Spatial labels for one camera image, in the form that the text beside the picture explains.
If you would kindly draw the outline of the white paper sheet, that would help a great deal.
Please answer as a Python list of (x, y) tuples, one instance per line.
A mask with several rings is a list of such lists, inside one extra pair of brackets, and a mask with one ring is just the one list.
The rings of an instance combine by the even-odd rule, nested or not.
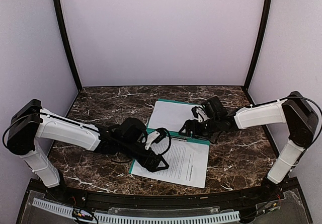
[(192, 108), (198, 106), (172, 100), (158, 99), (147, 127), (157, 129), (166, 128), (168, 131), (178, 132), (186, 120), (194, 120)]

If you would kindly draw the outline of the printed paper sheet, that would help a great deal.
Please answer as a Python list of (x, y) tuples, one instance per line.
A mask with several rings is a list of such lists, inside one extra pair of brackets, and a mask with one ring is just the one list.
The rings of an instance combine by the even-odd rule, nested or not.
[(164, 154), (169, 164), (167, 170), (149, 172), (137, 161), (133, 161), (129, 173), (136, 176), (204, 188), (207, 173), (210, 142), (204, 140), (175, 141), (172, 139), (170, 150)]

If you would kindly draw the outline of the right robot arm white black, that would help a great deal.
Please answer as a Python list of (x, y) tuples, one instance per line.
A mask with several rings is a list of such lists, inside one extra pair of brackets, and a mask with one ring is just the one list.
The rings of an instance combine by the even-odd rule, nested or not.
[(216, 132), (230, 132), (266, 126), (279, 150), (279, 156), (266, 179), (279, 184), (296, 167), (306, 150), (321, 134), (321, 107), (293, 91), (266, 103), (228, 111), (218, 97), (192, 108), (193, 120), (186, 120), (179, 135), (210, 138)]

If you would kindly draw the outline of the green plastic folder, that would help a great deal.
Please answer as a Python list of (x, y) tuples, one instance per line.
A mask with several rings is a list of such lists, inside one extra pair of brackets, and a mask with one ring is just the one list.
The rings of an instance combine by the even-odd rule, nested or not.
[(159, 99), (156, 101), (148, 122), (147, 132), (164, 127), (171, 137), (170, 150), (164, 154), (169, 168), (149, 172), (138, 161), (133, 161), (129, 173), (137, 176), (163, 180), (192, 183), (199, 175), (206, 177), (210, 142), (179, 135), (179, 130), (186, 120), (194, 120), (192, 108), (195, 104)]

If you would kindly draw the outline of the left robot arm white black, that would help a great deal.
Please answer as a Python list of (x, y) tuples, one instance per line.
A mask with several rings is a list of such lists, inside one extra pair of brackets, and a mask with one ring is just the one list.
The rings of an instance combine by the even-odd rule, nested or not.
[(137, 118), (126, 118), (121, 124), (109, 127), (80, 123), (52, 113), (42, 107), (41, 101), (33, 99), (12, 117), (2, 142), (25, 161), (47, 188), (62, 186), (63, 176), (43, 152), (39, 138), (72, 144), (101, 155), (122, 153), (152, 173), (169, 168), (164, 159), (169, 148), (157, 154), (150, 147), (171, 138), (167, 129), (148, 133), (146, 125)]

